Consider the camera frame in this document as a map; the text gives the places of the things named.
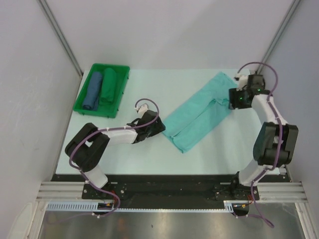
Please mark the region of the teal t shirt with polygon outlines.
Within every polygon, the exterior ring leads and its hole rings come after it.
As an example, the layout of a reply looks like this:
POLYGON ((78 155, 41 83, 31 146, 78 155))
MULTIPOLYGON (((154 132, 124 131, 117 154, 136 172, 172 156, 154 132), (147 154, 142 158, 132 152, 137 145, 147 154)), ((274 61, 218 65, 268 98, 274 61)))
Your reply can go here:
POLYGON ((186 153, 218 126, 231 112, 229 89, 236 83, 219 72, 163 121, 165 137, 186 153))

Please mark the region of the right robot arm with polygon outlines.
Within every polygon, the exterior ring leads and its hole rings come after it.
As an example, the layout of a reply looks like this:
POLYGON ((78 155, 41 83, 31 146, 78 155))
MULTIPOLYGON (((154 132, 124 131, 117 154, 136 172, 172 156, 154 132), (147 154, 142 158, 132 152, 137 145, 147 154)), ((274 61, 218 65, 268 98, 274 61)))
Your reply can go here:
POLYGON ((270 171, 290 164, 299 134, 296 125, 289 124, 279 113, 273 94, 265 88, 263 75, 235 75, 237 87, 229 90, 229 108, 241 110, 252 108, 261 123, 261 129, 253 146, 250 163, 233 177, 229 193, 241 200, 248 190, 270 171))

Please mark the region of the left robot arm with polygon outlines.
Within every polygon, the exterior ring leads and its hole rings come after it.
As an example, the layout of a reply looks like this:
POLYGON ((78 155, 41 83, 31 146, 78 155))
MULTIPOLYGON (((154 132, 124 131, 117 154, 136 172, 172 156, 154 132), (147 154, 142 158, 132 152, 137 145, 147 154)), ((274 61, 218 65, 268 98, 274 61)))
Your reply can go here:
POLYGON ((65 147, 69 164, 93 184, 93 194, 99 199, 109 196, 110 186, 99 162, 107 146, 136 144, 165 130, 159 115, 147 110, 124 127, 98 129, 93 123, 85 124, 65 147))

